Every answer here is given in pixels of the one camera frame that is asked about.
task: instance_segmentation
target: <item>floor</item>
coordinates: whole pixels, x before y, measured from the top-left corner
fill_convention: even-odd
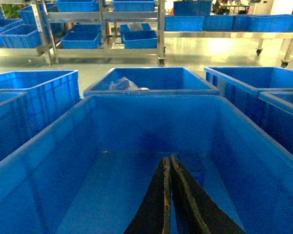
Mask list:
[[[167,38],[166,66],[182,66],[205,77],[208,66],[277,66],[281,65],[289,40],[266,40],[263,52],[256,55],[255,39],[175,39]],[[152,67],[152,58],[98,58],[61,59],[60,64],[48,66],[40,58],[0,58],[0,73],[15,70],[79,70],[79,88],[83,90],[114,67]],[[288,69],[293,70],[293,57]]]

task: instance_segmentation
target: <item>stainless steel shelf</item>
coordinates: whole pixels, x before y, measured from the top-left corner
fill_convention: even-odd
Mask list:
[[[39,57],[46,51],[44,46],[35,49],[12,49],[0,48],[0,57]]]
[[[100,12],[49,12],[50,23],[92,22],[100,20]]]
[[[157,12],[104,12],[108,22],[157,22]]]
[[[59,58],[153,58],[157,49],[57,49]]]
[[[166,38],[244,38],[244,39],[292,39],[293,33],[252,32],[164,32]]]

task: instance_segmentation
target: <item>plastic bag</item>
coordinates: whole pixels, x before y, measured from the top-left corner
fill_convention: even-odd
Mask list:
[[[117,83],[111,82],[109,85],[110,90],[139,90],[139,87],[132,81],[123,77],[117,80]]]
[[[128,28],[131,32],[135,32],[135,31],[143,31],[143,27],[141,25],[141,23],[129,23],[128,24]]]

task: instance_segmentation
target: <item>bin floor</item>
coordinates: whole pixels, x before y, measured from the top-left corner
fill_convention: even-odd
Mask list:
[[[123,234],[143,201],[159,161],[167,156],[171,154],[97,153],[56,233]],[[205,173],[204,189],[229,217],[242,226],[210,156],[200,156],[200,159]],[[181,162],[187,167],[186,159]],[[174,233],[176,221],[171,222]]]

